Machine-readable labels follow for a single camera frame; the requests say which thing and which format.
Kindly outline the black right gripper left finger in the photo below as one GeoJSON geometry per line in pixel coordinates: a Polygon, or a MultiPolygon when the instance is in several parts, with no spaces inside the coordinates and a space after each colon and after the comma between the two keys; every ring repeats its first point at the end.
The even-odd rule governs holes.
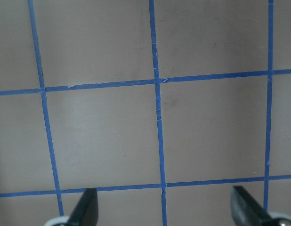
{"type": "Polygon", "coordinates": [[[96,188],[84,191],[69,216],[67,226],[96,226],[98,222],[98,197],[96,188]]]}

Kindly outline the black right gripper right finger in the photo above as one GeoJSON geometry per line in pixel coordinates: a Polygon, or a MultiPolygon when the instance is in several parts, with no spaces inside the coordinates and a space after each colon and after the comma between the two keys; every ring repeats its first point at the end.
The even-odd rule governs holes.
{"type": "Polygon", "coordinates": [[[231,217],[236,226],[277,226],[272,218],[243,186],[231,191],[231,217]]]}

